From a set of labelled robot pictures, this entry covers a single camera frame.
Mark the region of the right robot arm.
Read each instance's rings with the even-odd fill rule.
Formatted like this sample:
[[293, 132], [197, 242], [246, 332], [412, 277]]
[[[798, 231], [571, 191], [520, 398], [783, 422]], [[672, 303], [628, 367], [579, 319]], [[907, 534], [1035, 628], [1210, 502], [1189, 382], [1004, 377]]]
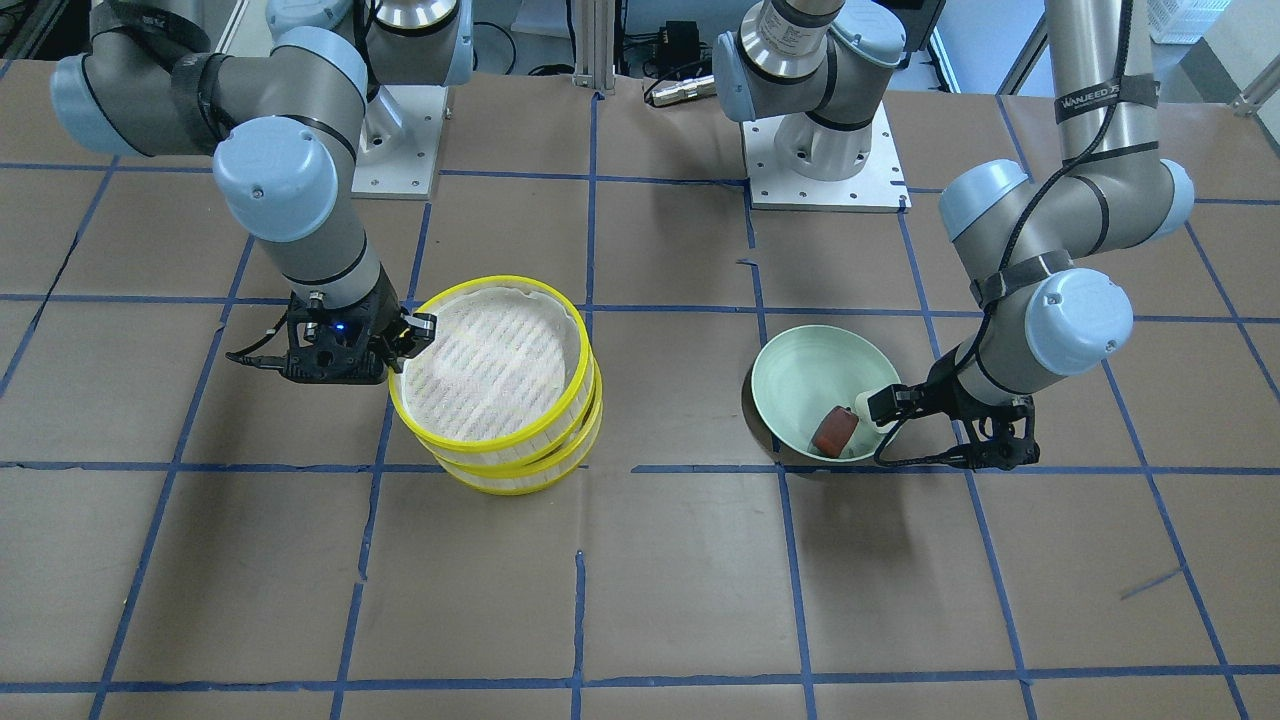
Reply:
[[282, 356], [233, 351], [243, 366], [302, 384], [375, 386], [434, 338], [403, 307], [360, 220], [352, 184], [365, 123], [393, 85], [463, 85], [474, 70], [468, 1], [325, 1], [301, 18], [269, 5], [266, 56], [215, 53], [198, 1], [95, 1], [90, 50], [58, 61], [51, 102], [86, 149], [209, 156], [232, 215], [264, 242], [291, 287], [264, 334]]

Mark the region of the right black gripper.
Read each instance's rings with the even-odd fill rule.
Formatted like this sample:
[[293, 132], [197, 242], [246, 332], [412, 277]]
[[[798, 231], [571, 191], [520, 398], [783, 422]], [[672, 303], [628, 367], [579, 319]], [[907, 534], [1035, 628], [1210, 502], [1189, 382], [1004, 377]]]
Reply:
[[380, 278], [346, 307], [319, 292], [307, 299], [293, 293], [260, 341], [227, 359], [301, 384], [376, 386], [403, 373], [433, 343], [436, 323], [434, 314], [408, 313], [390, 281]]

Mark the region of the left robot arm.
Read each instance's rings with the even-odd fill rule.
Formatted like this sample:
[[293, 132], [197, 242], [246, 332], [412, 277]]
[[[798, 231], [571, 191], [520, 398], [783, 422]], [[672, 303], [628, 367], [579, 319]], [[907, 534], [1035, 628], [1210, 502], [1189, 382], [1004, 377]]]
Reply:
[[[1134, 324], [1123, 288], [1079, 266], [1181, 227], [1196, 200], [1158, 150], [1160, 85], [1143, 1], [1048, 1], [1061, 167], [1041, 181], [1011, 160], [973, 167], [941, 193], [940, 215], [982, 310], [978, 331], [919, 384], [893, 383], [835, 406], [809, 451], [886, 465], [909, 421], [945, 415], [966, 438], [920, 464], [1010, 470], [1039, 460], [1034, 395], [1098, 366]], [[904, 28], [873, 1], [759, 1], [712, 50], [719, 105], [735, 122], [778, 117], [777, 149], [815, 181], [855, 172], [855, 149], [904, 54]]]

